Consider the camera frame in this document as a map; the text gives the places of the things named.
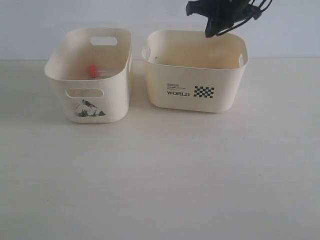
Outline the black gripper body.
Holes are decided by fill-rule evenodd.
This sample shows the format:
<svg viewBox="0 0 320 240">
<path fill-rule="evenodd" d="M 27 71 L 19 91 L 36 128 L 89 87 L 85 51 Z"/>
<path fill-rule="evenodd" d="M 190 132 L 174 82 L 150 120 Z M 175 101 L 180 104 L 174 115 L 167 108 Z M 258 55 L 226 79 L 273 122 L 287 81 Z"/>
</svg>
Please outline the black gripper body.
<svg viewBox="0 0 320 240">
<path fill-rule="evenodd" d="M 204 34 L 207 38 L 212 38 L 245 20 L 248 17 L 245 8 L 248 5 L 248 0 L 190 0 L 186 4 L 186 15 L 206 17 Z"/>
</svg>

